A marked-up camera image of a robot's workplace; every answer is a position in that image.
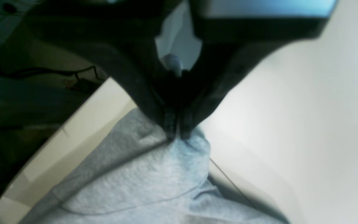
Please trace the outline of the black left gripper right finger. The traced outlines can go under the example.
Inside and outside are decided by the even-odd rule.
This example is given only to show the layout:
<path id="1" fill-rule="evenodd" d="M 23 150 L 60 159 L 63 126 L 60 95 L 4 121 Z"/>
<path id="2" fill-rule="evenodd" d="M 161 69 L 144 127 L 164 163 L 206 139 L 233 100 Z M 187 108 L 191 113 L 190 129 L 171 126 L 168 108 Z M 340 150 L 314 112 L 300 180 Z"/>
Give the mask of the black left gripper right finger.
<path id="1" fill-rule="evenodd" d="M 210 116 L 264 58 L 299 40 L 320 36 L 336 0 L 190 0 L 193 31 L 203 45 L 183 76 L 188 91 L 180 136 Z"/>

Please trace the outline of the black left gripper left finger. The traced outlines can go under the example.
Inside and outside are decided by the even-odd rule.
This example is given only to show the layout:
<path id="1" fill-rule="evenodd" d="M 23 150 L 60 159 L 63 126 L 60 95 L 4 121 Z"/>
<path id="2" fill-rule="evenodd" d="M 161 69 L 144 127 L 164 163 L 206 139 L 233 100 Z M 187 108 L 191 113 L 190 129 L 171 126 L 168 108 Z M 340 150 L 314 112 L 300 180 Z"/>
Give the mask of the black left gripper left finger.
<path id="1" fill-rule="evenodd" d="M 165 18 L 165 0 L 45 0 L 25 22 L 41 40 L 102 68 L 158 124 L 176 136 L 177 115 L 158 94 L 168 77 L 155 37 Z"/>

